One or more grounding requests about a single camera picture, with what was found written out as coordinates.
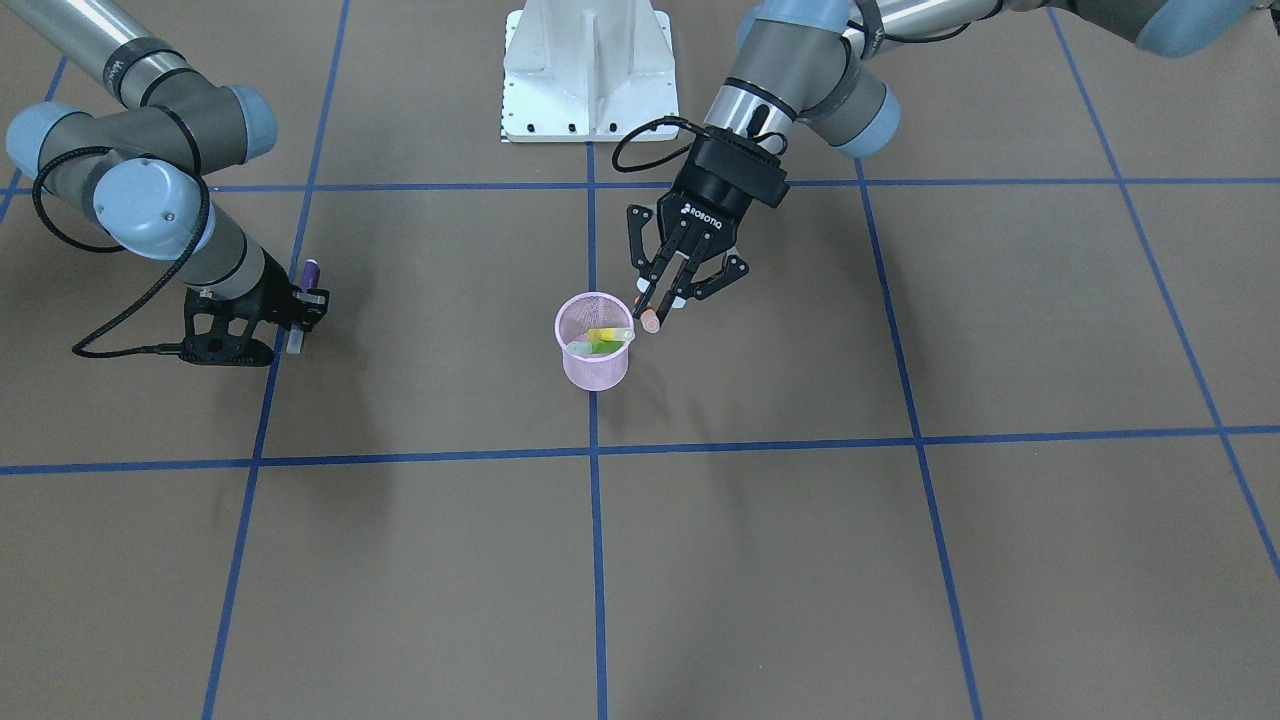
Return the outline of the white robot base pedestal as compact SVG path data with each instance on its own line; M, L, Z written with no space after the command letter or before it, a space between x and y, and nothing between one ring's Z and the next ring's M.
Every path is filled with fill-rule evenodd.
M672 22L649 1L526 1L504 29L504 142L618 142L678 114Z

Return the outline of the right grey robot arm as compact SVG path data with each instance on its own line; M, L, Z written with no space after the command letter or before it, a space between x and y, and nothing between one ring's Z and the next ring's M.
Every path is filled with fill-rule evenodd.
M626 1L622 40L605 42L582 26L591 49L614 47L632 65L611 86L611 102L639 100L659 79L675 78L669 18L649 1ZM243 85L215 86L164 40L114 1L3 1L19 19L92 73L124 111L92 117L64 102L24 109L9 124L6 154L35 182L35 210L60 241L86 252L132 252L169 268L138 301L78 341L84 357L180 355L187 363L261 366L273 357L253 340L259 323L296 340L326 315L328 290L307 261L298 284L212 200L205 176L243 165L276 142L266 99ZM603 105L632 110L626 102ZM82 243L49 220L45 195L76 205L114 245ZM137 313L174 279L187 287L179 343L118 351L87 347Z

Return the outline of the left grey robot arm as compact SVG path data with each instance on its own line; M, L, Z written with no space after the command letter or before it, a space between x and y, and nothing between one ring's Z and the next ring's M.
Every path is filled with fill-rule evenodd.
M788 192L785 158L810 133L849 163L908 145L933 151L908 173L947 181L993 167L1000 179L1041 177L1014 147L1074 154L1078 119L1065 140L1048 131L1069 67L1057 38L1007 40L1020 23L1074 19L1125 45L1134 60L1181 59L1216 44L1275 1L763 1L741 19L724 78L700 122L666 115L635 129L691 135L655 206L628 209L639 296L634 315L664 318L709 299L748 273L739 227L754 205L778 206Z

